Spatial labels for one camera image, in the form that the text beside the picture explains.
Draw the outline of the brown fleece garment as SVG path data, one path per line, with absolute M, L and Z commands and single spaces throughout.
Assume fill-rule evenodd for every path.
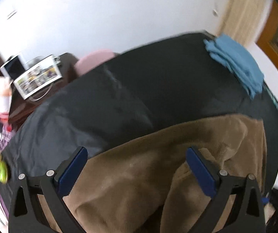
M 210 200 L 186 163 L 191 146 L 264 189 L 264 124 L 237 114 L 174 125 L 89 159 L 64 202 L 87 232 L 187 232 Z

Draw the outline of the dark bedside table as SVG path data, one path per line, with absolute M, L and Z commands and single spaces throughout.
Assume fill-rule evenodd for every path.
M 57 93 L 61 88 L 65 87 L 78 78 L 74 65 L 78 58 L 71 53 L 64 53 L 60 56 L 58 68 L 62 78 L 47 85 L 32 95 L 32 99 L 23 99 L 19 92 L 13 86 L 12 102 L 10 106 L 10 114 L 8 122 L 19 128 L 28 116 L 45 100 Z

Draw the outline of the white tablet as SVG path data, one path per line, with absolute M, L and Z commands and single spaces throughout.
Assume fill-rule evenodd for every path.
M 4 77 L 16 80 L 20 75 L 25 73 L 27 66 L 19 55 L 11 56 L 1 67 L 0 72 Z

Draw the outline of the black plastic sheet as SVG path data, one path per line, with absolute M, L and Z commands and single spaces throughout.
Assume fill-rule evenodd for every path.
M 164 39 L 123 53 L 41 103 L 2 152 L 10 179 L 0 195 L 10 206 L 19 174 L 40 176 L 77 147 L 89 157 L 176 124 L 226 114 L 264 122 L 265 191 L 278 172 L 278 104 L 267 87 L 251 98 L 206 51 L 204 33 Z

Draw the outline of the blue folded garment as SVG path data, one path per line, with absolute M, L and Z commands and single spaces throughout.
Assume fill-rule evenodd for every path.
M 264 74 L 244 46 L 225 34 L 203 43 L 210 57 L 234 74 L 251 99 L 262 92 Z

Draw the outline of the pink stool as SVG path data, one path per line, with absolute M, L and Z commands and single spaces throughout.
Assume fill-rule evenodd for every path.
M 111 50 L 97 50 L 79 59 L 74 65 L 76 74 L 80 77 L 104 62 L 116 56 Z

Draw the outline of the beige curtain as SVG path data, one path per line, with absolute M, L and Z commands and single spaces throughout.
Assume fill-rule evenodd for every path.
M 248 47 L 258 40 L 273 0 L 228 0 L 217 36 L 225 34 Z

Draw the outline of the photo collage frame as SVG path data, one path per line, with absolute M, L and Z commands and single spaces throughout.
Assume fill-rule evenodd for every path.
M 58 68 L 60 57 L 50 55 L 28 69 L 14 80 L 14 86 L 23 100 L 33 96 L 46 86 L 62 78 Z

